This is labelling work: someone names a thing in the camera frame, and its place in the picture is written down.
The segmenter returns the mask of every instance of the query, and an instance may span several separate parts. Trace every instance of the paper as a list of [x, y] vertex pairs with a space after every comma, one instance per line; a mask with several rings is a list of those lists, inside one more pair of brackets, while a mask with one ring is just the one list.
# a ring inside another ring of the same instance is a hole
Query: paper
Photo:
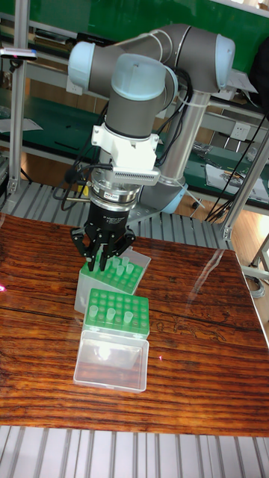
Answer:
[[[226, 186], [226, 183], [229, 179], [229, 174], [226, 171], [220, 170], [210, 164], [206, 164], [205, 166], [205, 174], [206, 174], [206, 184], [208, 186], [217, 187], [217, 189], [223, 189]], [[243, 179], [234, 177], [232, 178], [231, 182], [229, 183], [228, 188], [226, 191], [228, 193], [235, 194], [237, 193], [238, 189], [243, 184]], [[257, 201], [269, 202], [269, 197], [266, 192], [265, 186], [261, 178], [258, 178], [256, 183], [254, 184], [254, 188], [250, 193], [250, 199], [256, 199]]]
[[[38, 129], [43, 129], [41, 126], [36, 124], [32, 119], [24, 118], [22, 122], [23, 131], [34, 131]], [[0, 119], [0, 133], [9, 133], [11, 130], [11, 119]]]
[[227, 87], [233, 87], [236, 90], [246, 90], [252, 93], [257, 93], [258, 91], [250, 83], [250, 80], [246, 73], [240, 72], [237, 69], [232, 69], [229, 80], [227, 82]]

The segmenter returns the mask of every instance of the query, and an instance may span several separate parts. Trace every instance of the green workbench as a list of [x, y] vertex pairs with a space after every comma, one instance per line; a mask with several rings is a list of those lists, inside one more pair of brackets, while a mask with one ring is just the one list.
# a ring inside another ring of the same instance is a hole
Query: green workbench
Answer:
[[[221, 151], [220, 148], [213, 148], [212, 153], [209, 155], [211, 161], [216, 163], [218, 166], [221, 167], [221, 169], [224, 170], [229, 170], [232, 171], [236, 164], [238, 163], [241, 153], [229, 151], [229, 150], [222, 150], [223, 152], [223, 157], [220, 157], [219, 154], [214, 155], [213, 151]], [[246, 174], [248, 169], [250, 168], [251, 163], [244, 158], [237, 169], [239, 173], [244, 173]], [[191, 153], [187, 166], [184, 171], [184, 176], [186, 179], [187, 184], [189, 184], [189, 187], [192, 191], [197, 193], [199, 196], [199, 193], [201, 194], [206, 194], [209, 196], [213, 197], [219, 197], [220, 195], [220, 190], [217, 189], [216, 187], [211, 187], [206, 184], [205, 180], [205, 160], [201, 159], [199, 156], [197, 156], [194, 153]], [[269, 189], [268, 189], [268, 179], [269, 179], [269, 165], [266, 165], [265, 168], [262, 171], [261, 178], [263, 181], [263, 184], [265, 186], [265, 190], [268, 193], [269, 196]], [[232, 197], [232, 194], [225, 192], [223, 195], [224, 199], [230, 199]], [[266, 210], [269, 211], [269, 204], [261, 201], [256, 201], [254, 199], [248, 199], [247, 200], [247, 205], [253, 206], [254, 208]]]
[[[11, 91], [0, 89], [0, 105], [11, 108]], [[43, 130], [24, 131], [23, 146], [75, 159], [96, 124], [98, 115], [26, 95], [24, 118], [35, 121]], [[9, 133], [0, 134], [0, 141], [8, 145], [9, 136]], [[90, 159], [92, 154], [89, 151], [86, 157]]]
[[[0, 89], [0, 105], [10, 108], [11, 92]], [[50, 102], [45, 99], [35, 98], [34, 96], [25, 96], [24, 118], [30, 118], [43, 128], [42, 131], [24, 131], [22, 136], [22, 145], [33, 149], [33, 154], [39, 151], [51, 153], [57, 159], [62, 158], [75, 159], [80, 148], [84, 145], [94, 124], [98, 120], [98, 115], [88, 111], [79, 110], [66, 105]], [[0, 134], [2, 144], [8, 146], [9, 134]], [[233, 169], [241, 157], [240, 153], [230, 152], [215, 148], [210, 153], [210, 159], [224, 169]], [[91, 158], [92, 151], [86, 154]], [[239, 173], [245, 173], [250, 167], [250, 162], [244, 159], [238, 170]], [[185, 169], [186, 182], [189, 188], [196, 193], [207, 194], [218, 197], [220, 190], [216, 187], [206, 185], [205, 181], [205, 161], [196, 154], [191, 153]], [[262, 171], [262, 179], [269, 194], [268, 179], [269, 166], [265, 166]], [[224, 199], [229, 199], [232, 195], [224, 194]], [[262, 210], [269, 210], [269, 204], [255, 201], [247, 201], [248, 205]]]
[[[0, 12], [14, 15], [15, 0], [0, 0]], [[30, 20], [116, 41], [185, 23], [232, 38], [233, 67], [245, 72], [269, 35], [269, 18], [210, 0], [31, 0]]]

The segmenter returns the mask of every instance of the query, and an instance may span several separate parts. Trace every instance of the wall outlet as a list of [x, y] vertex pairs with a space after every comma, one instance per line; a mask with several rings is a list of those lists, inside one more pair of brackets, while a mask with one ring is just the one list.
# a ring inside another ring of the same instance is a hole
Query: wall outlet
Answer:
[[67, 76], [67, 91], [68, 93], [74, 93], [75, 95], [82, 95], [83, 90], [82, 87], [78, 87], [76, 84], [74, 84], [69, 76]]
[[247, 125], [245, 122], [236, 122], [230, 137], [234, 140], [245, 141], [249, 131], [250, 125]]

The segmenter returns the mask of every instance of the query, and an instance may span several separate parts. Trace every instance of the light blue joint cap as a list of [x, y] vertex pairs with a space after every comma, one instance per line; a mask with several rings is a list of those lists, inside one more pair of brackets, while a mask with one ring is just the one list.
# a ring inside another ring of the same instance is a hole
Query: light blue joint cap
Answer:
[[217, 35], [215, 51], [215, 67], [217, 85], [220, 90], [226, 87], [235, 56], [235, 43], [226, 37]]
[[161, 212], [166, 212], [167, 214], [173, 214], [175, 212], [176, 208], [178, 207], [180, 201], [182, 200], [182, 197], [185, 194], [185, 190], [188, 189], [187, 183], [184, 184], [184, 188], [182, 188], [179, 193], [172, 199], [172, 201], [165, 206], [164, 209], [162, 209]]
[[117, 60], [111, 86], [123, 98], [145, 102], [162, 94], [165, 75], [165, 66], [157, 60], [124, 53]]
[[166, 66], [166, 65], [164, 65], [164, 66], [165, 66], [166, 70], [170, 73], [170, 75], [173, 79], [173, 83], [174, 83], [174, 96], [173, 97], [175, 97], [178, 90], [179, 90], [179, 81], [178, 81], [177, 76], [174, 73], [174, 71], [171, 68], [169, 68], [168, 66]]
[[69, 56], [68, 75], [79, 87], [88, 90], [95, 43], [79, 42]]

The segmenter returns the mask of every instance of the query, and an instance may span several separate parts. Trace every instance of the wood grain surface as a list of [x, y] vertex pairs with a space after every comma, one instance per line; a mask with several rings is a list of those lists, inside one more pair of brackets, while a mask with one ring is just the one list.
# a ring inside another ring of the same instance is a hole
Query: wood grain surface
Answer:
[[269, 432], [269, 355], [235, 253], [138, 238], [152, 258], [142, 394], [74, 385], [84, 262], [69, 227], [6, 216], [0, 228], [0, 424], [132, 432]]

